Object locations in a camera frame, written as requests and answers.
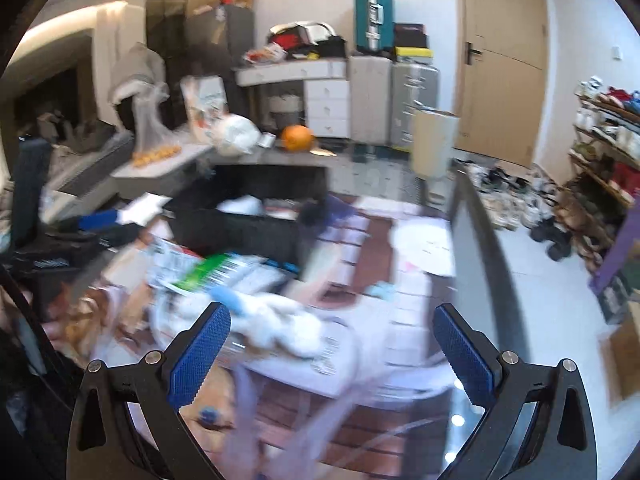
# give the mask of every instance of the orange pumpkin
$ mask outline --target orange pumpkin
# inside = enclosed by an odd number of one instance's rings
[[[288,152],[308,152],[313,142],[313,132],[301,124],[287,126],[282,132],[282,145]]]

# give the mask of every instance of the black door handle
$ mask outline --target black door handle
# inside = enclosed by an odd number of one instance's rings
[[[482,50],[474,49],[474,44],[466,42],[466,64],[471,65],[471,56],[475,54],[476,56],[482,56]]]

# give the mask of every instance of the metal screw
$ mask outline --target metal screw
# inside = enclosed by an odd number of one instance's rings
[[[158,350],[152,350],[145,355],[145,363],[148,365],[154,365],[162,359],[162,354]]]
[[[508,363],[510,365],[514,365],[520,360],[518,354],[516,354],[516,352],[512,352],[511,350],[502,352],[502,358],[504,359],[505,363]]]
[[[573,361],[571,361],[571,359],[565,359],[564,361],[562,361],[562,366],[568,372],[575,372],[577,369],[577,366]]]
[[[101,367],[102,361],[100,361],[100,359],[96,359],[94,361],[91,361],[86,369],[89,372],[97,372]]]

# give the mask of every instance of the teal suitcase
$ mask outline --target teal suitcase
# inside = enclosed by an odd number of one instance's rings
[[[394,46],[394,0],[354,0],[356,50],[373,54]]]

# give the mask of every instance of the open black box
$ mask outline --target open black box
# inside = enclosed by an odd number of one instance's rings
[[[225,200],[308,201],[295,221],[216,210]],[[200,254],[259,254],[302,272],[326,227],[327,170],[317,166],[232,164],[217,166],[164,206],[176,243]]]

